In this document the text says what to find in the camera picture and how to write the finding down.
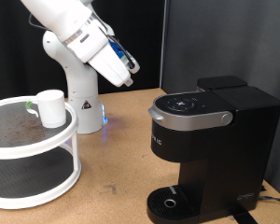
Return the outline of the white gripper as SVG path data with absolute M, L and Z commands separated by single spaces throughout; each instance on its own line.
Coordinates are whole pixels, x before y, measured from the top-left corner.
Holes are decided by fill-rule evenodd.
M 133 84 L 128 69 L 110 46 L 104 46 L 89 60 L 89 64 L 116 87 Z

